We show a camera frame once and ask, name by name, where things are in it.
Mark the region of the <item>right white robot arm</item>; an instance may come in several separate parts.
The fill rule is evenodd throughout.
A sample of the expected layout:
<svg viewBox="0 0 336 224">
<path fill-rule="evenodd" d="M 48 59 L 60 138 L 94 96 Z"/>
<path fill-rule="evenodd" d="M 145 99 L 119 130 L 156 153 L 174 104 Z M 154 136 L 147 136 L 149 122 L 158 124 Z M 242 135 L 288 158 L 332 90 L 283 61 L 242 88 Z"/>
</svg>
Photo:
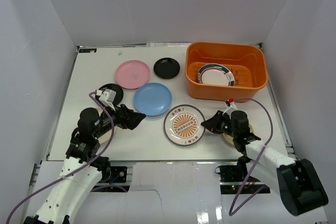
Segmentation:
<svg viewBox="0 0 336 224">
<path fill-rule="evenodd" d="M 230 136 L 235 149 L 242 153 L 237 163 L 238 177 L 245 182 L 256 178 L 275 191 L 293 216 L 328 204 L 327 193 L 313 164 L 268 147 L 251 131 L 245 112 L 218 111 L 201 125 L 214 134 Z"/>
</svg>

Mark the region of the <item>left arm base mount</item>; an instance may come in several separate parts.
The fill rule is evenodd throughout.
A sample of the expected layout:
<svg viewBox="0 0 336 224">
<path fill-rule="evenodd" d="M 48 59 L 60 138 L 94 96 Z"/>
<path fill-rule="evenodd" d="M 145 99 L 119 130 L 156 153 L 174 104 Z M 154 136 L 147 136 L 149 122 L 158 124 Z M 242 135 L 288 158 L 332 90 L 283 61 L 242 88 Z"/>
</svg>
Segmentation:
<svg viewBox="0 0 336 224">
<path fill-rule="evenodd" d="M 129 190 L 127 175 L 128 168 L 126 166 L 110 166 L 102 171 L 102 179 L 97 186 L 112 185 L 100 191 L 126 193 Z"/>
</svg>

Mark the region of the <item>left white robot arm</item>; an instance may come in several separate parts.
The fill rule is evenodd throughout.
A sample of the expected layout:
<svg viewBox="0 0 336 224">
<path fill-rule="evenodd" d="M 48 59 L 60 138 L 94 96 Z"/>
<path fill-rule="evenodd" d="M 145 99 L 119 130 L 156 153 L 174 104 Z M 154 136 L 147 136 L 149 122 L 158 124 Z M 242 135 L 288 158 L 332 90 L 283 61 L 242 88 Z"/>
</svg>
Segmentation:
<svg viewBox="0 0 336 224">
<path fill-rule="evenodd" d="M 56 181 L 49 184 L 51 192 L 32 217 L 25 223 L 72 223 L 80 206 L 99 182 L 111 176 L 108 157 L 99 150 L 99 138 L 114 133 L 115 127 L 133 130 L 145 114 L 134 112 L 122 104 L 115 109 L 95 108 L 81 111 L 66 151 L 61 172 Z"/>
</svg>

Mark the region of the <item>sunburst pattern plate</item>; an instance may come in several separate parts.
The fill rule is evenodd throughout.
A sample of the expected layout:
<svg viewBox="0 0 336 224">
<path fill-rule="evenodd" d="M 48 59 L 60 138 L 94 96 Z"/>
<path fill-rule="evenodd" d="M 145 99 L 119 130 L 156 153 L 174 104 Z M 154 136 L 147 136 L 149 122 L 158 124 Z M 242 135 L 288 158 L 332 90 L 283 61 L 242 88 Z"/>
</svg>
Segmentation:
<svg viewBox="0 0 336 224">
<path fill-rule="evenodd" d="M 198 143 L 205 132 L 201 123 L 205 121 L 203 113 L 189 104 L 172 108 L 163 123 L 167 139 L 178 146 L 191 146 Z"/>
</svg>

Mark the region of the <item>cream floral plate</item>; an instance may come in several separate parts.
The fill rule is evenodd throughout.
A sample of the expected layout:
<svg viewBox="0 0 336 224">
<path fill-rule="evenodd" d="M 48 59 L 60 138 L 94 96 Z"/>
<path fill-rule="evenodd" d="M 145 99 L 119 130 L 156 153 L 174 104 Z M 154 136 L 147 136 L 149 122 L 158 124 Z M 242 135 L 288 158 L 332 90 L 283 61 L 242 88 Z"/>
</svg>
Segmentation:
<svg viewBox="0 0 336 224">
<path fill-rule="evenodd" d="M 249 124 L 249 128 L 250 128 L 250 131 L 251 131 L 252 133 L 254 133 L 254 129 L 253 129 L 253 127 L 252 127 L 251 124 Z M 222 138 L 223 138 L 228 144 L 234 146 L 233 137 L 229 136 L 228 134 L 223 133 L 223 134 L 222 134 Z"/>
</svg>

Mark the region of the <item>pink plate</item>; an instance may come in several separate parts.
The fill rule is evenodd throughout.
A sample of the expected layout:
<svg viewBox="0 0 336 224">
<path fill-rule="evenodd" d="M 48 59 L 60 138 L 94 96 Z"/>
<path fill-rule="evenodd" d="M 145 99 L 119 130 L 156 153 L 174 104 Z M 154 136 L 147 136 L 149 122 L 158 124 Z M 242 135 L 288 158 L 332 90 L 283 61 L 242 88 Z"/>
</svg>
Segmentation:
<svg viewBox="0 0 336 224">
<path fill-rule="evenodd" d="M 143 61 L 129 60 L 117 67 L 114 78 L 122 88 L 137 89 L 149 81 L 150 68 Z"/>
</svg>

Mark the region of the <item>blue plate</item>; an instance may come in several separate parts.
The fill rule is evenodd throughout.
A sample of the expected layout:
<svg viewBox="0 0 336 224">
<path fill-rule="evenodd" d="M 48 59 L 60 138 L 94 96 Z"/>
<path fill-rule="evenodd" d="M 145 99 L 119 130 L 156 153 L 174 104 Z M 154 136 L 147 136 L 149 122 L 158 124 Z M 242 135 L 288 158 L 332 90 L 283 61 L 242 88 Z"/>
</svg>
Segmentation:
<svg viewBox="0 0 336 224">
<path fill-rule="evenodd" d="M 172 94 L 163 84 L 151 82 L 137 89 L 133 97 L 134 107 L 146 116 L 158 116 L 172 105 Z"/>
</svg>

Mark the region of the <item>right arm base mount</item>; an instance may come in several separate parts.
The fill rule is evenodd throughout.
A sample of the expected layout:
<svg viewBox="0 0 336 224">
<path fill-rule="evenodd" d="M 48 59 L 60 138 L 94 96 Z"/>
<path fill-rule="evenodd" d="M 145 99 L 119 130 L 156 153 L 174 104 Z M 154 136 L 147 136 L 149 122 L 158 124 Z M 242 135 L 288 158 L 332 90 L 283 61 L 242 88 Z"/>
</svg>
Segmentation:
<svg viewBox="0 0 336 224">
<path fill-rule="evenodd" d="M 214 173 L 219 176 L 221 195 L 235 195 L 244 181 L 246 172 L 239 162 L 218 165 Z M 249 177 L 242 188 L 242 195 L 252 195 L 255 192 L 269 194 L 270 188 L 263 185 L 258 179 Z"/>
</svg>

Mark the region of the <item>white plate green rim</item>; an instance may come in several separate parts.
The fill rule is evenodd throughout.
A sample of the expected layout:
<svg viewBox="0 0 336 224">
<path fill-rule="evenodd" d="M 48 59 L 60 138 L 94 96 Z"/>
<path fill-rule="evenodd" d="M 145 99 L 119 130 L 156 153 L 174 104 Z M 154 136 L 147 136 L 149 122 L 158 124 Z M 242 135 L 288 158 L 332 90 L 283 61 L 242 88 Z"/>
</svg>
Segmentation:
<svg viewBox="0 0 336 224">
<path fill-rule="evenodd" d="M 235 85 L 235 77 L 232 71 L 217 63 L 208 63 L 200 67 L 197 73 L 197 80 L 201 84 L 228 87 Z"/>
</svg>

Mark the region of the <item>small black plate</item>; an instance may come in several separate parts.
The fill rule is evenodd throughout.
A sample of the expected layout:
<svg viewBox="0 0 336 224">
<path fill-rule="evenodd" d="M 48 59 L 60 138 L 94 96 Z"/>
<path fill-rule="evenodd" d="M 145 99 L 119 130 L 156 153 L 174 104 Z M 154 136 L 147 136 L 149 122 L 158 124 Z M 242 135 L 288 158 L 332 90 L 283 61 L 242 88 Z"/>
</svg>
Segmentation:
<svg viewBox="0 0 336 224">
<path fill-rule="evenodd" d="M 173 58 L 161 58 L 153 66 L 154 73 L 161 79 L 173 79 L 180 72 L 180 64 Z"/>
</svg>

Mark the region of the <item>plain cream plate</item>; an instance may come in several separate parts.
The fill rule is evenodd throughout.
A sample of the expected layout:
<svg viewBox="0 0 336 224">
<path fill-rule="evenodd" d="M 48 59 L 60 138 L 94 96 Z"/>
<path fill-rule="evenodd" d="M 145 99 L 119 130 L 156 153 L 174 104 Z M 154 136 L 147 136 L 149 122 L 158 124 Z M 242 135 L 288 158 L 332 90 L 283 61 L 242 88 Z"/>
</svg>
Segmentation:
<svg viewBox="0 0 336 224">
<path fill-rule="evenodd" d="M 92 130 L 92 139 L 99 141 L 100 144 L 107 142 L 111 136 L 112 128 L 108 117 L 101 108 L 95 108 L 99 119 L 94 119 Z"/>
</svg>

